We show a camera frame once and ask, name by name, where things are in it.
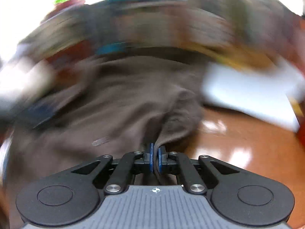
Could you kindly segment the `white paper sheet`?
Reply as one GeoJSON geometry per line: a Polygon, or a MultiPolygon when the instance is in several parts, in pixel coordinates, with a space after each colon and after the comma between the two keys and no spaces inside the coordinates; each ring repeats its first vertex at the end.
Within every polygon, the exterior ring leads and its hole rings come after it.
{"type": "Polygon", "coordinates": [[[290,99],[304,97],[304,76],[285,61],[268,72],[208,63],[201,92],[211,106],[239,111],[292,132],[299,129],[290,99]]]}

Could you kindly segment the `brown garment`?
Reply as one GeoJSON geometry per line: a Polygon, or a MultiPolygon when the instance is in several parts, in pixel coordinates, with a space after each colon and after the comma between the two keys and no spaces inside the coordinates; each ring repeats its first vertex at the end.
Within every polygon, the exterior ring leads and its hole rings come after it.
{"type": "Polygon", "coordinates": [[[50,120],[14,125],[5,181],[8,228],[22,225],[15,198],[28,183],[100,155],[172,145],[201,121],[202,71],[194,63],[132,56],[87,59],[77,67],[78,84],[41,100],[55,108],[50,120]]]}

